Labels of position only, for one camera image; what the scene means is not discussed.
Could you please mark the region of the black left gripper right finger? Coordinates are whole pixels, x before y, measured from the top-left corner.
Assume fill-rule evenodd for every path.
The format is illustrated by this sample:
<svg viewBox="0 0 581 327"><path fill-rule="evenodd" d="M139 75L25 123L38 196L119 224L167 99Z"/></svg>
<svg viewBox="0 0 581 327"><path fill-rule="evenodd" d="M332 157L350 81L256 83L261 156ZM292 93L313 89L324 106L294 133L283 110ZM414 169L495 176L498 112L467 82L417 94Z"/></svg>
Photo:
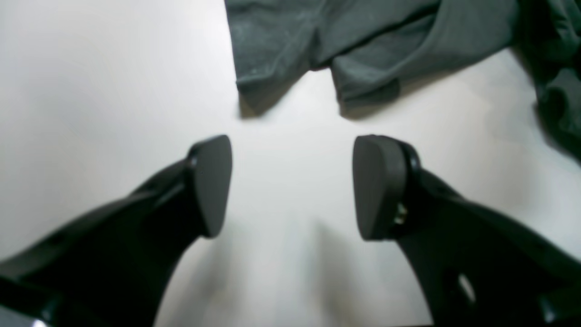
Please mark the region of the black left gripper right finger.
<svg viewBox="0 0 581 327"><path fill-rule="evenodd" d="M578 327L580 262L513 218L463 198L408 143L358 136L355 211L366 241L394 241L435 327Z"/></svg>

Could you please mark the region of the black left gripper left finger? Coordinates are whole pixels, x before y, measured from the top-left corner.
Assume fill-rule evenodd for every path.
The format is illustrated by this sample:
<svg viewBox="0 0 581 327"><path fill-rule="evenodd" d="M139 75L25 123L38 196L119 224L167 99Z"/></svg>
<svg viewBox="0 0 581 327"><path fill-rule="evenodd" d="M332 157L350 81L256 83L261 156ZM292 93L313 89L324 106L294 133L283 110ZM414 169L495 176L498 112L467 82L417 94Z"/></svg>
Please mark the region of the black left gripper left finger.
<svg viewBox="0 0 581 327"><path fill-rule="evenodd" d="M183 253L222 231L230 138L187 156L131 194L75 218L1 262L1 306L52 327L151 327Z"/></svg>

